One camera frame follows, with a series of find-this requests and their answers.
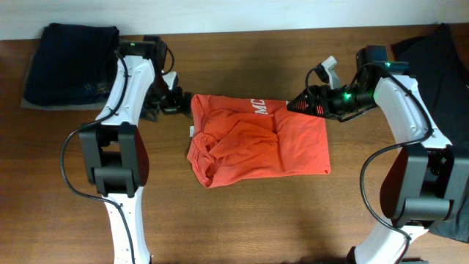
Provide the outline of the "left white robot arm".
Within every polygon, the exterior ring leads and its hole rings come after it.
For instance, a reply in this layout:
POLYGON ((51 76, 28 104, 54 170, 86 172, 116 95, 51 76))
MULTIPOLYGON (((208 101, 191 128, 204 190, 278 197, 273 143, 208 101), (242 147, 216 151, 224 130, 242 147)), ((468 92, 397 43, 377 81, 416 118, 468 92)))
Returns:
POLYGON ((86 176, 97 192, 93 199, 108 213, 114 262, 149 264, 142 216, 149 157, 139 121, 188 114, 191 94, 183 92, 176 72, 164 68, 174 55, 159 36, 121 40, 116 55, 117 74, 103 110, 77 133, 86 176))

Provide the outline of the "red polo shirt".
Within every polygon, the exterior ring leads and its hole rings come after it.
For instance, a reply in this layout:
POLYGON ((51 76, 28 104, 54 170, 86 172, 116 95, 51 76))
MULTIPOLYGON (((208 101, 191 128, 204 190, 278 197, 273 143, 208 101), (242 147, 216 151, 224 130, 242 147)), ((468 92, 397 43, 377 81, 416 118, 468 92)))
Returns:
POLYGON ((283 100, 194 95, 191 113, 187 159, 205 188, 331 171, 325 121, 283 100))

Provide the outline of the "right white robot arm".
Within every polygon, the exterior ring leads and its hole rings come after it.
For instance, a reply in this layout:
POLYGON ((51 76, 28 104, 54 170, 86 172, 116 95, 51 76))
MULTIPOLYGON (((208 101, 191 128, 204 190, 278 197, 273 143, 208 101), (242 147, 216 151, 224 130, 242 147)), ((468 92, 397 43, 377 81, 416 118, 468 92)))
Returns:
POLYGON ((437 127, 407 74, 407 63, 373 61, 358 66, 350 84, 341 86, 331 59, 313 68, 323 82, 307 84, 287 108, 289 111, 347 122, 379 108, 395 144, 371 154, 359 180, 379 155, 398 150, 380 189, 381 212, 370 205, 365 185, 360 192, 376 220, 368 237, 352 247, 346 263, 405 263, 411 243, 430 229, 456 217, 468 181, 468 151, 454 145, 437 127))

